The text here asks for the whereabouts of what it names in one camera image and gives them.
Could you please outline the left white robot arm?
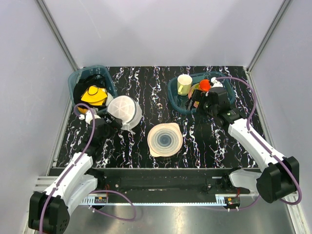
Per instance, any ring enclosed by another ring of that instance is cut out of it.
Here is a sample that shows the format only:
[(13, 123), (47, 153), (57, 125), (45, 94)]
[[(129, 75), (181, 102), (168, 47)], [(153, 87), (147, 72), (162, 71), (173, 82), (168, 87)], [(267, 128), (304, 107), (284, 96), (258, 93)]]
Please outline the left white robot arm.
[(104, 174), (92, 168), (104, 140), (123, 126), (120, 118), (110, 113), (99, 116), (93, 110), (80, 114), (90, 134), (82, 149), (74, 153), (63, 172), (44, 191), (35, 191), (30, 197), (28, 227), (41, 234), (62, 234), (70, 216), (90, 193), (100, 193), (105, 188)]

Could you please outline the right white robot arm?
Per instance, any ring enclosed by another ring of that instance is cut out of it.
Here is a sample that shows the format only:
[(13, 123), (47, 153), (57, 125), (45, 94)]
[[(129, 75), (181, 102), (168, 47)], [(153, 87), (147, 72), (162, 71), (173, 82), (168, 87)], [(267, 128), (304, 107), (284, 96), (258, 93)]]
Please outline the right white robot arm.
[(297, 205), (302, 200), (299, 186), (299, 162), (291, 156), (285, 157), (271, 146), (251, 125), (251, 118), (233, 107), (228, 99), (228, 92), (220, 78), (212, 78), (210, 89), (195, 89), (189, 102), (192, 109), (198, 102), (197, 112), (210, 116), (228, 134), (235, 138), (252, 156), (260, 172), (233, 169), (221, 181), (226, 193), (233, 193), (238, 188), (255, 191), (266, 202), (280, 200), (288, 205)]

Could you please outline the white mesh laundry bag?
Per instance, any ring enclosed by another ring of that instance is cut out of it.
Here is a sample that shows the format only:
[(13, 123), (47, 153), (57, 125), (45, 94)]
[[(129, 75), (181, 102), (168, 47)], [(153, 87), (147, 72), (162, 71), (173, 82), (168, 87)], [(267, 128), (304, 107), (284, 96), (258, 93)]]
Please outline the white mesh laundry bag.
[(114, 98), (107, 107), (107, 112), (115, 118), (122, 120), (122, 130), (134, 134), (135, 128), (142, 118), (142, 109), (139, 104), (129, 96)]

